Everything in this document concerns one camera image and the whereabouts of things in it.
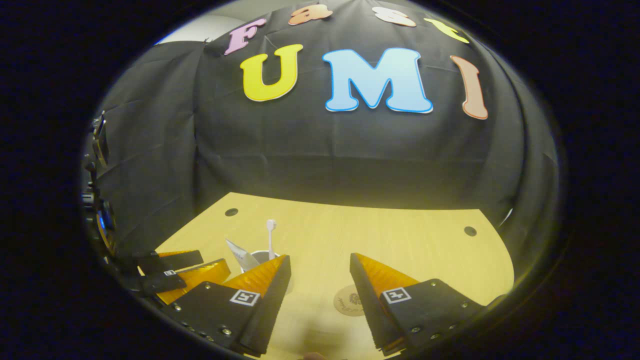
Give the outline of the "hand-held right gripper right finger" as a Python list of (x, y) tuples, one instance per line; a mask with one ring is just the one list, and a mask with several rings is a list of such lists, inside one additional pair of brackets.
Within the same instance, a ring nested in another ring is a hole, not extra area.
[(484, 309), (439, 278), (418, 281), (361, 253), (350, 255), (349, 271), (385, 356), (434, 344)]

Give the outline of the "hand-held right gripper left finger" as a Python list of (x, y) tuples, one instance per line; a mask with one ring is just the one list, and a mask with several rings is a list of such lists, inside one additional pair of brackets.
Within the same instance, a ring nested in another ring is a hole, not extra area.
[(205, 342), (240, 355), (267, 353), (291, 278), (283, 254), (218, 284), (199, 280), (160, 312)]

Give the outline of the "round wooden coaster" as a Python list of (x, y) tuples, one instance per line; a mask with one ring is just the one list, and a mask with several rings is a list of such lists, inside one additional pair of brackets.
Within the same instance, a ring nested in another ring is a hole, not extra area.
[(334, 308), (342, 315), (361, 317), (365, 315), (361, 297), (354, 284), (346, 285), (334, 294)]

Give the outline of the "white toothpaste tube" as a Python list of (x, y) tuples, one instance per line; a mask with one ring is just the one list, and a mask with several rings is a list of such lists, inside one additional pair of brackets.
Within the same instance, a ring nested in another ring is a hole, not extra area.
[(260, 265), (260, 262), (249, 251), (246, 251), (244, 248), (241, 248), (240, 246), (233, 243), (228, 238), (225, 239), (225, 242), (229, 247), (231, 253), (233, 254), (234, 258), (237, 260), (242, 273), (251, 271), (252, 269)]

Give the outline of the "white cup with wooden handle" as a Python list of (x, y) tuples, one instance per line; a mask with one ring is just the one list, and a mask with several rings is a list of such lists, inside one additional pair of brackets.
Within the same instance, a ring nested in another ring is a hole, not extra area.
[[(270, 253), (268, 250), (257, 250), (257, 251), (252, 251), (250, 253), (254, 259), (257, 260), (258, 264), (265, 264), (265, 262), (270, 260)], [(293, 273), (291, 273), (289, 282), (288, 282), (288, 286), (286, 288), (286, 292), (285, 295), (288, 296), (289, 294), (292, 294), (293, 290), (294, 290), (294, 285), (295, 285), (295, 278)]]

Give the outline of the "light wooden desktop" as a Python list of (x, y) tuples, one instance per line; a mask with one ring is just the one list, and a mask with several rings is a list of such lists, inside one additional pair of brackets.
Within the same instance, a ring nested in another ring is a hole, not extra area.
[(336, 294), (353, 283), (350, 255), (360, 253), (415, 280), (440, 279), (486, 306), (514, 287), (512, 258), (479, 209), (416, 210), (340, 206), (229, 193), (178, 231), (158, 252), (199, 250), (241, 268), (227, 240), (249, 252), (272, 246), (291, 262), (290, 286), (267, 352), (260, 360), (384, 360), (364, 316), (336, 310)]

